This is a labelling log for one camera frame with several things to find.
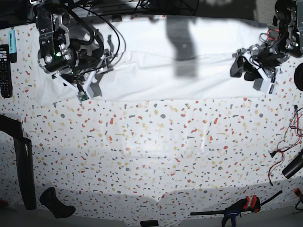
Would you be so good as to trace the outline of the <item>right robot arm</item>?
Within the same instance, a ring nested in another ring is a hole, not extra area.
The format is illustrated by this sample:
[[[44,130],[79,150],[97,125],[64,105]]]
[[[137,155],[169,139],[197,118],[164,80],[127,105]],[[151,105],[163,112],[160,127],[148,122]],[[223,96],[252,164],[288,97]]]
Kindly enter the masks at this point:
[[[79,0],[32,0],[36,27],[39,31],[38,63],[53,79],[76,90],[77,98],[83,102],[93,98],[90,87],[97,73],[112,70],[112,62],[119,51],[104,48],[100,32],[84,22],[74,11],[86,8],[87,1]],[[70,20],[75,19],[89,35],[73,38],[70,33]]]

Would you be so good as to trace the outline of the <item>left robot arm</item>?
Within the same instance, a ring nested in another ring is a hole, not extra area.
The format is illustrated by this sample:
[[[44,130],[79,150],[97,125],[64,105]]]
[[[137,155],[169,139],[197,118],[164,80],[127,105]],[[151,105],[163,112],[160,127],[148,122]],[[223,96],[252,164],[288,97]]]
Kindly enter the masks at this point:
[[[266,39],[248,49],[238,49],[230,69],[232,78],[243,76],[254,83],[255,90],[266,94],[274,92],[278,67],[290,57],[303,55],[303,2],[278,0],[275,14]]]

